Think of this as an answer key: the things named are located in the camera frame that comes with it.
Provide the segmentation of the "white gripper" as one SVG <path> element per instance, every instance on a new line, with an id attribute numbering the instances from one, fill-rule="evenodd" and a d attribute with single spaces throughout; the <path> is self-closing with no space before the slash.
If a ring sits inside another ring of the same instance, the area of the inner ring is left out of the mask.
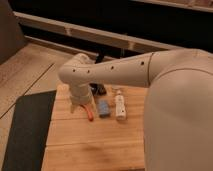
<path id="1" fill-rule="evenodd" d="M 91 88 L 88 84 L 69 85 L 71 112 L 80 105 L 90 105 L 93 103 Z"/>

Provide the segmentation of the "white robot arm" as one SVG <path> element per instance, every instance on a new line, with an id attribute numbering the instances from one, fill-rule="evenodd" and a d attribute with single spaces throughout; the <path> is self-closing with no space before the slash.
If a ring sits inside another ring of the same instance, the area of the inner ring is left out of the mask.
<path id="1" fill-rule="evenodd" d="M 59 70 L 71 101 L 90 101 L 91 83 L 148 89 L 146 171 L 213 171 L 213 53 L 176 49 L 93 64 L 77 54 Z"/>

